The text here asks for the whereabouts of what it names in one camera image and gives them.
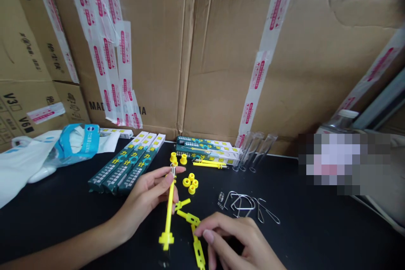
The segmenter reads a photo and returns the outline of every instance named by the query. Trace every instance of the bottle cap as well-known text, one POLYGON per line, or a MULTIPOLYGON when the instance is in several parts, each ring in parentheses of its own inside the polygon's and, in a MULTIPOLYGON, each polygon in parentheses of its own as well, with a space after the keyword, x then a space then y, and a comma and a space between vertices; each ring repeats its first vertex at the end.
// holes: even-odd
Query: bottle cap
POLYGON ((339 116, 347 117, 347 118, 356 118, 359 112, 351 111, 351 110, 340 110, 339 116))

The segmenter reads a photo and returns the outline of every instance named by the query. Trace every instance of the bottle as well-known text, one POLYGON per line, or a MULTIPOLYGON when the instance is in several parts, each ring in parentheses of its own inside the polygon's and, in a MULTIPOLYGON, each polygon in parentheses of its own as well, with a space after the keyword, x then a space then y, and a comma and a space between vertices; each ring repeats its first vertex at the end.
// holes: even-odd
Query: bottle
POLYGON ((339 113, 333 117, 329 122, 321 124, 316 131, 317 134, 339 134, 339 133, 352 133, 349 128, 353 123, 353 119, 357 117, 359 112, 350 110, 340 110, 339 113))

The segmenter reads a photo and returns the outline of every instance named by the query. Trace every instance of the black tabletop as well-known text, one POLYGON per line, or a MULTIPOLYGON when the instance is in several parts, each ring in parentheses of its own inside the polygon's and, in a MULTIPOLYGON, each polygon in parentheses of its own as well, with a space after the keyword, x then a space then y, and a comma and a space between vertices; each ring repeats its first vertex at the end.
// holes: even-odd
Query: black tabletop
MULTIPOLYGON (((116 153, 128 140, 120 139, 116 153)), ((165 143, 147 171, 168 165, 172 143, 165 143)), ((35 184, 28 184, 0 209, 0 264, 36 252, 111 218, 125 197, 89 193, 87 181, 115 154, 98 154, 91 160, 60 168, 35 184)), ((351 197, 337 196, 329 187, 307 186, 298 173, 296 159, 267 156, 256 173, 193 167, 178 175, 180 200, 191 199, 182 211, 201 220, 221 210, 218 195, 236 191, 267 201, 264 205, 281 221, 277 225, 265 212, 265 223, 250 214, 287 269, 383 269, 403 261, 405 239, 379 216, 351 197), (194 173, 199 181, 195 195, 181 184, 194 173)), ((158 244, 166 220, 160 204, 124 245, 93 261, 86 268, 161 269, 158 244)), ((190 224, 174 215, 170 267, 198 269, 190 224)), ((208 262, 206 242, 201 238, 208 262)))

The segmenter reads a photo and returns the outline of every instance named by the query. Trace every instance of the white packing tape with red text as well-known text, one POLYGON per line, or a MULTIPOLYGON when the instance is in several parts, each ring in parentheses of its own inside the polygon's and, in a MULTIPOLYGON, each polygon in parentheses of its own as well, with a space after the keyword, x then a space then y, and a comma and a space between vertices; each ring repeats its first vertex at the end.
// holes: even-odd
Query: white packing tape with red text
MULTIPOLYGON (((70 49, 68 42, 63 32, 62 23, 60 21, 59 12, 56 9, 54 0, 42 0, 45 4, 46 12, 48 13, 49 19, 51 20, 52 27, 54 29, 56 38, 59 42, 60 49, 63 53, 63 59, 65 60, 67 70, 69 71, 70 78, 74 83, 79 83, 79 78, 77 77, 77 72, 75 65, 73 63, 72 55, 70 54, 70 49)), ((48 48, 53 52, 53 46, 48 44, 48 48)), ((53 57, 55 62, 55 68, 60 69, 60 65, 57 57, 53 57)))
POLYGON ((118 67, 121 92, 124 97, 123 115, 127 126, 142 129, 139 107, 135 92, 132 89, 132 47, 131 47, 131 22, 120 22, 117 27, 119 35, 118 67))
POLYGON ((340 110, 351 109, 354 104, 359 101, 359 99, 368 91, 368 89, 377 82, 380 77, 384 74, 387 68, 390 66, 395 57, 399 54, 401 49, 405 45, 405 23, 401 28, 397 29, 395 34, 391 37, 391 40, 383 48, 378 57, 374 60, 371 67, 368 69, 363 78, 357 83, 357 85, 352 89, 343 103, 340 105, 340 110))
POLYGON ((44 108, 37 109, 35 111, 28 112, 27 115, 34 123, 40 124, 64 113, 66 113, 66 111, 63 104, 61 102, 58 102, 53 105, 48 105, 44 108))
POLYGON ((134 118, 139 108, 132 90, 130 22, 122 20, 119 0, 75 0, 75 5, 92 54, 106 119, 119 126, 142 128, 140 116, 138 123, 134 118), (125 64, 121 62, 121 32, 124 33, 125 64))
POLYGON ((256 54, 249 90, 243 106, 242 118, 239 124, 239 134, 235 144, 237 148, 242 146, 246 133, 250 131, 252 127, 257 104, 269 65, 273 59, 278 36, 280 35, 281 26, 283 25, 289 2, 290 0, 270 0, 262 40, 260 41, 259 51, 256 54))

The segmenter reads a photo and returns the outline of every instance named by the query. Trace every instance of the yellow plastic part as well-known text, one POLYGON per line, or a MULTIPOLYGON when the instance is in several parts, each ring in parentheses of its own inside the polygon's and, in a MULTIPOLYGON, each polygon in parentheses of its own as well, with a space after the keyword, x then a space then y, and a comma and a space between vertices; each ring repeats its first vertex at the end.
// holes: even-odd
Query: yellow plastic part
POLYGON ((191 195, 194 195, 194 194, 195 194, 195 186, 193 186, 193 185, 189 186, 189 193, 190 193, 191 195))
POLYGON ((186 165, 187 164, 187 155, 186 154, 182 154, 181 158, 180 158, 180 163, 182 165, 186 165))
POLYGON ((215 164, 215 165, 225 165, 223 162, 212 162, 212 161, 205 160, 205 159, 196 159, 194 162, 207 163, 207 164, 211 164, 211 165, 213 165, 213 164, 215 164))
POLYGON ((183 179, 183 186, 188 188, 190 185, 191 185, 191 181, 187 177, 185 179, 183 179))
POLYGON ((170 185, 169 190, 165 231, 162 232, 162 235, 159 237, 159 243, 163 245, 163 251, 169 250, 169 244, 174 243, 173 234, 170 232, 170 224, 172 221, 173 191, 174 191, 174 182, 172 182, 172 184, 170 185))
POLYGON ((187 221, 189 224, 193 224, 193 225, 195 225, 196 227, 198 227, 198 225, 199 225, 200 222, 201 222, 198 217, 196 217, 196 216, 194 216, 194 215, 192 215, 192 214, 190 214, 190 213, 184 213, 184 212, 181 211, 181 210, 177 210, 177 215, 180 215, 181 217, 185 218, 186 221, 187 221))
POLYGON ((177 161, 176 152, 173 152, 170 154, 170 162, 175 162, 175 161, 177 161))
POLYGON ((193 180, 192 185, 194 186, 194 188, 198 188, 198 180, 193 180))
POLYGON ((182 202, 179 201, 178 203, 176 203, 176 208, 174 209, 174 211, 180 210, 184 205, 187 205, 190 202, 191 200, 189 198, 183 200, 182 202))
POLYGON ((194 238, 194 253, 195 253, 195 260, 197 261, 197 266, 200 270, 205 270, 205 258, 203 249, 201 247, 201 242, 197 236, 194 235, 195 225, 191 225, 191 230, 193 231, 193 238, 194 238))
POLYGON ((193 165, 199 166, 199 167, 216 167, 218 169, 222 169, 225 164, 217 165, 217 164, 207 164, 203 162, 193 162, 193 165))

